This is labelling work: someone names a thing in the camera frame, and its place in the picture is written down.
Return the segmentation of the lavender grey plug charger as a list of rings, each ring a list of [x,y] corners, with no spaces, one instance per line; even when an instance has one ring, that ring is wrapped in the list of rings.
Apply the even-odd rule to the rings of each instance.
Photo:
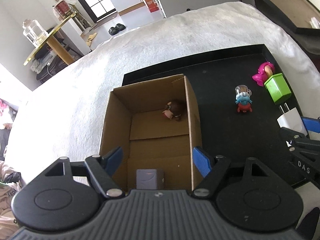
[[[162,169],[137,169],[136,189],[162,190],[164,189],[164,172]]]

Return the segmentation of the white fluffy blanket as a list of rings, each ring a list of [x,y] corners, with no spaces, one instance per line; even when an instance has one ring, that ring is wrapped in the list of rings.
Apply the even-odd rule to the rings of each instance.
[[[228,2],[150,23],[99,45],[25,97],[5,162],[33,180],[58,157],[99,152],[109,93],[126,73],[191,54],[265,44],[302,112],[319,116],[319,72],[296,42],[253,6]]]

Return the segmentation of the black slippers pair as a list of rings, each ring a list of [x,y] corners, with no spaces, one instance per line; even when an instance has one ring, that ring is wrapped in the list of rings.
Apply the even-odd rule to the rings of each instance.
[[[111,35],[111,36],[114,36],[116,35],[117,33],[119,33],[120,31],[124,31],[126,29],[126,26],[121,24],[121,23],[118,23],[116,24],[115,27],[111,27],[108,31],[108,33]]]

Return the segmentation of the blue red cup figurine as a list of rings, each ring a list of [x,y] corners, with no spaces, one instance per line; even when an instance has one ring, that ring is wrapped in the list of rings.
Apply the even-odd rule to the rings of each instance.
[[[238,85],[235,87],[235,103],[238,113],[252,112],[251,95],[252,92],[246,85]]]

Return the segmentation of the brown cardboard box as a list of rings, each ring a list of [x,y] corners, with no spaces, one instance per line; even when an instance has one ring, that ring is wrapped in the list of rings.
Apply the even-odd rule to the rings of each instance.
[[[162,111],[171,100],[184,100],[181,121]],[[100,154],[120,146],[123,160],[113,180],[124,190],[136,188],[137,169],[162,169],[164,188],[191,191],[202,176],[192,150],[202,145],[196,95],[183,74],[115,88],[110,92]]]

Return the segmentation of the black tray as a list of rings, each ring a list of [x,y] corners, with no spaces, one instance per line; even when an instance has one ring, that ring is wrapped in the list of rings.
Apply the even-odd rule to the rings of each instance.
[[[203,149],[210,155],[225,155],[238,165],[248,157],[258,158],[298,188],[306,179],[289,163],[287,144],[279,134],[280,109],[268,90],[252,79],[264,62],[277,65],[264,44],[226,48],[127,70],[123,84],[184,74],[197,98]],[[237,112],[235,87],[238,85],[251,90],[252,112]]]

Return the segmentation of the green plug charger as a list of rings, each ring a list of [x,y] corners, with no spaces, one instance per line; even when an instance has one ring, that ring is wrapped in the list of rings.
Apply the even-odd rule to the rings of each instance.
[[[264,86],[275,105],[285,103],[292,95],[291,89],[282,73],[270,76],[264,83]]]

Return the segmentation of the white usb charger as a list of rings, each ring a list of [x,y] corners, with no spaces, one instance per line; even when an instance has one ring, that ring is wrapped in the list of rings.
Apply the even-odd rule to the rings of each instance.
[[[277,119],[279,127],[285,127],[290,130],[303,133],[304,135],[308,135],[308,132],[303,124],[303,120],[301,119],[296,107],[289,108],[287,103],[284,103],[283,105],[279,106],[279,109],[281,111],[281,116]]]

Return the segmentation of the brown haired girl figurine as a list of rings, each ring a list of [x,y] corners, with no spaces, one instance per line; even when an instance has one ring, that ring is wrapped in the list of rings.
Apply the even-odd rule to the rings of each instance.
[[[166,104],[162,114],[170,120],[181,121],[186,109],[187,104],[184,100],[171,100]]]

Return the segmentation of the gold round side table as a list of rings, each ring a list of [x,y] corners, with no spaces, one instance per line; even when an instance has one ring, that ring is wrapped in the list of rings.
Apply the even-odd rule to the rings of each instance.
[[[23,65],[26,66],[35,56],[36,53],[45,45],[48,44],[50,48],[57,54],[57,56],[67,65],[70,65],[75,62],[71,54],[61,45],[61,43],[54,37],[54,35],[59,31],[70,19],[74,18],[76,13],[72,13],[63,21],[61,21],[52,31],[48,34],[48,36],[41,40],[40,45],[36,47],[31,54],[24,61]]]

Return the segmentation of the clear glass jar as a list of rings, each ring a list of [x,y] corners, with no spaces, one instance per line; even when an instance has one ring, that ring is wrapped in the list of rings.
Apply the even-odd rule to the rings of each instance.
[[[49,36],[48,32],[37,20],[26,19],[23,24],[23,35],[34,45],[39,47]]]

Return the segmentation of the orange cardboard box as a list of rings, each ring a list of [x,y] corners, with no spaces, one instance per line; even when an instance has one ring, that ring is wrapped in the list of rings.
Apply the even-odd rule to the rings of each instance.
[[[159,10],[157,3],[154,0],[143,0],[150,12],[156,12]]]

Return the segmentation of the pink doll figurine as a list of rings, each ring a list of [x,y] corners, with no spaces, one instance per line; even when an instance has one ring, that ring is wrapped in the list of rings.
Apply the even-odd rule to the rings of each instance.
[[[253,75],[252,79],[257,85],[263,87],[264,83],[274,74],[274,72],[274,65],[270,62],[265,62],[259,66],[257,74]]]

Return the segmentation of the yellow slippers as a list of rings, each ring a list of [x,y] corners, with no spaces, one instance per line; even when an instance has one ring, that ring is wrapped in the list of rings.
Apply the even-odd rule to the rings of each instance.
[[[93,33],[93,34],[88,36],[87,41],[86,41],[86,44],[87,44],[88,47],[91,47],[92,41],[96,38],[97,34],[98,33]]]

